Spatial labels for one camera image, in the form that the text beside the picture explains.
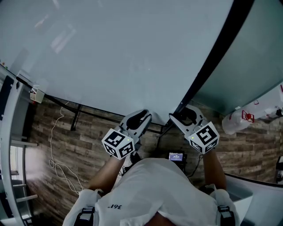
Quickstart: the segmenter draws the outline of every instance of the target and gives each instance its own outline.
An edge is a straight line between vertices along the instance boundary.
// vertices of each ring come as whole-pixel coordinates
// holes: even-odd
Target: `small screen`
[[[169,160],[171,161],[182,161],[183,154],[182,153],[169,153]]]

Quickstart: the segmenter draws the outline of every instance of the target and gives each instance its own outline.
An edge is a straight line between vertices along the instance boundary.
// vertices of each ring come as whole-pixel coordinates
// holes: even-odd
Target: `white board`
[[[3,0],[0,59],[55,97],[165,124],[232,0]]]

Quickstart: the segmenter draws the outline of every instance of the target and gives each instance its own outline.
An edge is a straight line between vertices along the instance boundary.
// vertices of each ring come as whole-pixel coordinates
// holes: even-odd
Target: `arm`
[[[103,196],[109,193],[117,179],[118,173],[123,166],[125,158],[119,160],[115,157],[110,157],[107,163],[95,174],[91,179],[88,189],[101,189]]]
[[[205,183],[215,184],[216,189],[226,190],[226,177],[218,161],[215,150],[203,155]]]

